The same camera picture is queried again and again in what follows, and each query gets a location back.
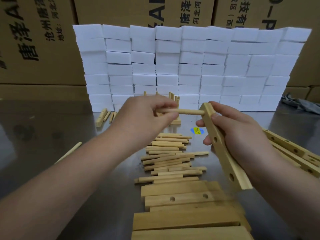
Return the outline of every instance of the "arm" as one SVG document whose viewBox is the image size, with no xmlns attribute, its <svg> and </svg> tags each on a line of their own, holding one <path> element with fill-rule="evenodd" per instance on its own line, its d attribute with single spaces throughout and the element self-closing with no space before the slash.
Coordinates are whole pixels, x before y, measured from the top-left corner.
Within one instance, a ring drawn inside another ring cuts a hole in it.
<svg viewBox="0 0 320 240">
<path fill-rule="evenodd" d="M 252 117 L 229 106 L 210 103 L 222 114 L 213 114 L 213 123 L 225 132 L 228 150 L 255 189 L 301 237 L 318 239 L 320 181 L 285 161 Z M 204 126 L 202 120 L 196 124 Z M 207 136 L 203 143 L 210 145 L 210 138 Z"/>
<path fill-rule="evenodd" d="M 56 239 L 108 173 L 178 117 L 155 117 L 161 107 L 176 103 L 160 95 L 128 99 L 104 133 L 2 199 L 0 239 Z"/>
</svg>

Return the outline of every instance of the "cardboard box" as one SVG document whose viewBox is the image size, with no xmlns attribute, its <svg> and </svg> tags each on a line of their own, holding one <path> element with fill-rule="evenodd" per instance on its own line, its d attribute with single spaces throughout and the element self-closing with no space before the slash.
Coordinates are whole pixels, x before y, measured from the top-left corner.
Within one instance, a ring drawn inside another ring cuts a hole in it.
<svg viewBox="0 0 320 240">
<path fill-rule="evenodd" d="M 1 84 L 3 100 L 89 101 L 86 86 Z"/>
<path fill-rule="evenodd" d="M 290 87 L 287 87 L 284 90 L 283 95 L 287 95 L 287 93 L 290 92 L 291 96 L 294 99 L 307 99 L 308 100 L 307 95 L 310 90 L 312 90 L 312 88 L 290 88 Z"/>
<path fill-rule="evenodd" d="M 306 99 L 314 103 L 320 103 L 320 87 L 313 87 Z"/>
<path fill-rule="evenodd" d="M 320 0 L 217 0 L 212 25 L 223 28 L 279 29 L 284 27 L 312 28 L 297 64 L 290 74 L 290 87 L 320 85 Z M 273 38 L 258 41 L 277 42 Z"/>
<path fill-rule="evenodd" d="M 86 84 L 70 0 L 0 0 L 0 6 L 0 83 Z"/>
<path fill-rule="evenodd" d="M 124 27 L 206 27 L 211 23 L 214 8 L 214 0 L 74 0 L 74 3 L 79 24 Z"/>
</svg>

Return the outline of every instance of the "reflective gray surface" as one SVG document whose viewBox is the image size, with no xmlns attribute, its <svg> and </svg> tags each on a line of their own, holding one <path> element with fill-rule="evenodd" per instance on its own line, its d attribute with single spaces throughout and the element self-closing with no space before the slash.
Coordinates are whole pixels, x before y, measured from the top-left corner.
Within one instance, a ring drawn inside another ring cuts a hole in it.
<svg viewBox="0 0 320 240">
<path fill-rule="evenodd" d="M 274 112 L 248 112 L 259 124 L 306 149 L 320 154 L 320 116 L 279 105 Z M 103 132 L 94 126 L 99 113 L 90 112 L 89 103 L 0 101 L 0 198 L 53 165 L 77 142 L 85 143 Z M 192 135 L 186 151 L 209 151 L 202 144 L 207 135 L 193 135 L 199 117 L 181 115 L 182 124 L 165 132 Z M 130 239 L 133 215 L 143 212 L 140 186 L 133 179 L 147 175 L 141 165 L 141 150 L 122 162 L 101 183 L 98 190 L 79 209 L 58 239 Z M 194 166 L 206 166 L 202 180 L 228 183 L 217 157 L 199 156 Z M 258 239 L 296 239 L 294 233 L 255 190 L 238 193 L 246 210 L 252 235 Z"/>
</svg>

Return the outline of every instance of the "gray cloth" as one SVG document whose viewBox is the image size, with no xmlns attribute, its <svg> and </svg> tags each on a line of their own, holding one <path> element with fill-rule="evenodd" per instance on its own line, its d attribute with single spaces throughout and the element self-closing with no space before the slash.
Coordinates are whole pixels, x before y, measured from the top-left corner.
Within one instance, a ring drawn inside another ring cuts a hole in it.
<svg viewBox="0 0 320 240">
<path fill-rule="evenodd" d="M 287 95 L 282 95 L 281 102 L 295 107 L 298 110 L 303 110 L 320 115 L 320 104 L 306 101 L 304 99 L 292 98 L 290 93 L 288 93 Z"/>
</svg>

